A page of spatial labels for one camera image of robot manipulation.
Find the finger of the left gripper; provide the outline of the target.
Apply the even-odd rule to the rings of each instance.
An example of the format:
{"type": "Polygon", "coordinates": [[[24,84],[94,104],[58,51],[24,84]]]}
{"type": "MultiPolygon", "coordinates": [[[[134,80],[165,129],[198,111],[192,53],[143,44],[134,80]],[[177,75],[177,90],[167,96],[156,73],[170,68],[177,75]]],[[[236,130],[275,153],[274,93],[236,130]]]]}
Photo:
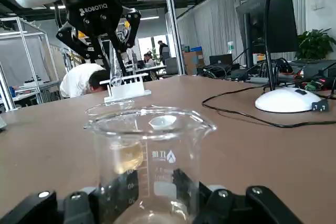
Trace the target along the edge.
{"type": "Polygon", "coordinates": [[[91,63],[95,63],[95,60],[101,59],[105,69],[110,72],[109,59],[103,52],[99,40],[96,37],[93,37],[90,39],[91,45],[86,45],[72,34],[72,29],[73,27],[70,24],[64,24],[59,28],[56,37],[83,59],[90,60],[91,63]]]}
{"type": "Polygon", "coordinates": [[[112,30],[110,40],[117,54],[121,54],[132,48],[135,44],[135,38],[138,32],[141,14],[136,9],[124,9],[122,15],[129,23],[129,28],[123,39],[118,36],[118,28],[112,30]]]}

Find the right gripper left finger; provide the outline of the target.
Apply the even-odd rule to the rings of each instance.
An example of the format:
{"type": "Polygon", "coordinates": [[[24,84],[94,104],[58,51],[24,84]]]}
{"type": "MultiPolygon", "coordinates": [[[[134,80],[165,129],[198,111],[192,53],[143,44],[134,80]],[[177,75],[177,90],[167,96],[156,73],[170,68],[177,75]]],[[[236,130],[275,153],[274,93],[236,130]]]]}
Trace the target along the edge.
{"type": "Polygon", "coordinates": [[[1,223],[115,223],[138,198],[138,172],[127,171],[105,187],[84,188],[64,199],[52,190],[30,194],[1,223]]]}

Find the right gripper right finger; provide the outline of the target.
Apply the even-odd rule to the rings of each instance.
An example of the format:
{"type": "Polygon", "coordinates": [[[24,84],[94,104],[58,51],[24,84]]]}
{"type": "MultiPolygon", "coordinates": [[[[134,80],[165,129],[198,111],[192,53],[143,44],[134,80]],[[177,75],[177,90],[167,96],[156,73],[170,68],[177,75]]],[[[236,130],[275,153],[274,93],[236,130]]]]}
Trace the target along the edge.
{"type": "Polygon", "coordinates": [[[181,169],[173,171],[173,184],[192,223],[302,223],[265,186],[249,186],[244,195],[223,188],[212,191],[201,182],[193,182],[181,169]]]}

